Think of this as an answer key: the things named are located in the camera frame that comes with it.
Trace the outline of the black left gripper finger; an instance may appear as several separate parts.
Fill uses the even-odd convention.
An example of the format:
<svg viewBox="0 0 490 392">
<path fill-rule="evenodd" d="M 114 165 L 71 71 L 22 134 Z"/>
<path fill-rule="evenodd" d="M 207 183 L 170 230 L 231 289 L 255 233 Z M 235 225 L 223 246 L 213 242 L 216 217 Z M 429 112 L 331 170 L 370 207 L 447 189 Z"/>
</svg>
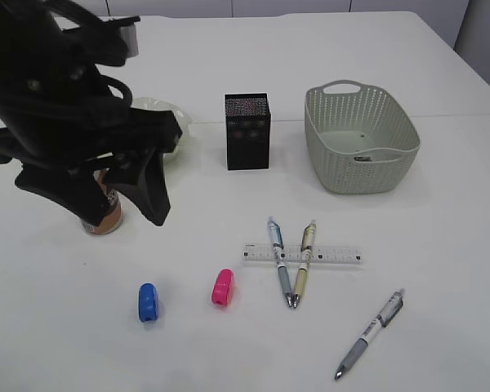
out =
<svg viewBox="0 0 490 392">
<path fill-rule="evenodd" d="M 170 211 L 163 170 L 163 154 L 155 148 L 117 154 L 105 183 L 128 198 L 141 214 L 156 226 L 162 226 Z"/>
<path fill-rule="evenodd" d="M 24 165 L 15 185 L 59 204 L 93 225 L 98 225 L 105 214 L 105 196 L 91 174 L 70 175 L 67 171 Z"/>
</svg>

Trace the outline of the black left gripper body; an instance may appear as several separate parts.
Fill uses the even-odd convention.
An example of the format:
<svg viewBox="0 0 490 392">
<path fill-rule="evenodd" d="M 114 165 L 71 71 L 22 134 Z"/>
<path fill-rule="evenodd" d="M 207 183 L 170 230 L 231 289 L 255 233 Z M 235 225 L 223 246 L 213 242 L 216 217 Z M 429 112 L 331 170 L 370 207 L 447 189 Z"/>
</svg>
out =
<svg viewBox="0 0 490 392">
<path fill-rule="evenodd" d="M 15 159 L 47 170 L 109 170 L 117 154 L 155 148 L 172 153 L 183 132 L 171 110 L 131 107 L 129 88 L 99 75 L 101 95 L 67 97 L 47 92 L 20 73 L 20 63 L 0 65 L 0 164 Z"/>
</svg>

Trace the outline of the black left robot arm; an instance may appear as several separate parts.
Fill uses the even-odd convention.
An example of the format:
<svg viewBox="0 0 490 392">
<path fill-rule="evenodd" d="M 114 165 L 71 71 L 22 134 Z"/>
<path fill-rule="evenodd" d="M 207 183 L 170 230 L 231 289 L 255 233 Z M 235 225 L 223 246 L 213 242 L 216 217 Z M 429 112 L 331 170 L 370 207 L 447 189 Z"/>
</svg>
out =
<svg viewBox="0 0 490 392">
<path fill-rule="evenodd" d="M 171 111 L 133 106 L 103 75 L 123 66 L 135 17 L 102 20 L 72 1 L 0 1 L 0 164 L 18 160 L 19 189 L 98 225 L 108 186 L 155 225 L 170 210 L 163 156 L 182 131 Z"/>
</svg>

